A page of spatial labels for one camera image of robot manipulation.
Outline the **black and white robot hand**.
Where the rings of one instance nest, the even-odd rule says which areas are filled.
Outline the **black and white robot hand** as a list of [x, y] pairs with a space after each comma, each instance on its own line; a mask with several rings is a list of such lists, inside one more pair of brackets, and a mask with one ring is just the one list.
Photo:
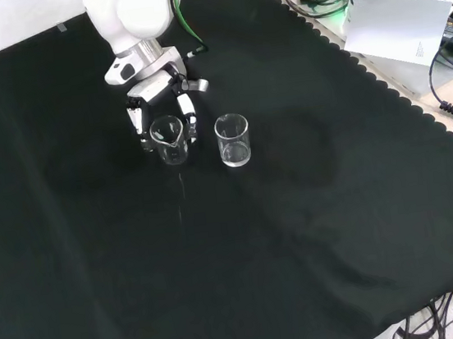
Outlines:
[[164, 48], [160, 57], [151, 63], [147, 63], [137, 53], [116, 58], [104, 79], [112, 86], [127, 85], [132, 80], [135, 82], [126, 95], [126, 111], [144, 151], [151, 152], [156, 145], [150, 135], [149, 128], [153, 120], [147, 109], [168, 91], [176, 97], [184, 117], [187, 138], [196, 141], [197, 114], [188, 93], [206, 92], [208, 81], [187, 77], [185, 63], [175, 47]]

